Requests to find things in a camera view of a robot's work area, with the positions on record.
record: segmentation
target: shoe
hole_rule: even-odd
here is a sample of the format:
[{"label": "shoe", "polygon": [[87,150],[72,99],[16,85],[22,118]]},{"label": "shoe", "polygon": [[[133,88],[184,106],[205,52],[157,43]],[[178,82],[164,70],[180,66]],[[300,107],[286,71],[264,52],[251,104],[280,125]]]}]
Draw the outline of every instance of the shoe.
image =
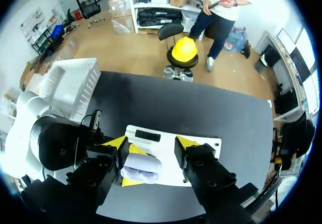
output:
[{"label": "shoe", "polygon": [[206,70],[211,72],[213,70],[213,65],[215,64],[215,60],[212,57],[207,57],[206,61]]}]

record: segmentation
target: white plastic crate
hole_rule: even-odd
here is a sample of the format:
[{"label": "white plastic crate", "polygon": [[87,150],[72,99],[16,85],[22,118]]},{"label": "white plastic crate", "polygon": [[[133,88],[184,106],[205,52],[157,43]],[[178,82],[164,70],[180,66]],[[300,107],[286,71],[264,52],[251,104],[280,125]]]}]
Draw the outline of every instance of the white plastic crate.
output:
[{"label": "white plastic crate", "polygon": [[100,75],[96,58],[57,61],[47,73],[39,96],[64,117],[80,122]]},{"label": "white plastic crate", "polygon": [[182,25],[185,28],[185,31],[190,31],[192,26],[195,24],[198,13],[182,11]]}]

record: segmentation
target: man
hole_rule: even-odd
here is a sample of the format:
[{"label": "man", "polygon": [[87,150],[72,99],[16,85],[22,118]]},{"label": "man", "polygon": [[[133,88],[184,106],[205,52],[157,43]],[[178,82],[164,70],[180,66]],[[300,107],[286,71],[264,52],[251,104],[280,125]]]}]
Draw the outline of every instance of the man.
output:
[{"label": "man", "polygon": [[247,0],[230,0],[209,10],[209,6],[220,0],[203,0],[203,11],[199,14],[196,23],[191,28],[190,38],[197,39],[201,32],[205,30],[212,22],[215,22],[214,42],[209,50],[206,61],[206,70],[212,71],[215,58],[220,53],[225,40],[238,18],[240,6],[250,4]]}]

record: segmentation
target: yellow hard hat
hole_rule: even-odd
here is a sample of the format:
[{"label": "yellow hard hat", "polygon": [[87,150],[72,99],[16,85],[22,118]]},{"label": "yellow hard hat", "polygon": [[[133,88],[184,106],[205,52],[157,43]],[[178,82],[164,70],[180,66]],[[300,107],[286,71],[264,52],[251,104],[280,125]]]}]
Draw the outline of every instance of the yellow hard hat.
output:
[{"label": "yellow hard hat", "polygon": [[172,50],[174,59],[180,62],[188,62],[197,54],[197,46],[193,39],[183,37],[177,41]]}]

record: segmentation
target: computer monitor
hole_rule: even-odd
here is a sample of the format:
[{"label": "computer monitor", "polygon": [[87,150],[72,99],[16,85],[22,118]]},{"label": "computer monitor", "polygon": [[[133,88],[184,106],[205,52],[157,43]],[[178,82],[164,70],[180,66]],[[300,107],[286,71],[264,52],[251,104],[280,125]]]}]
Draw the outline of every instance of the computer monitor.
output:
[{"label": "computer monitor", "polygon": [[311,73],[297,47],[292,51],[290,56],[295,63],[296,69],[301,77],[301,81],[304,82]]}]

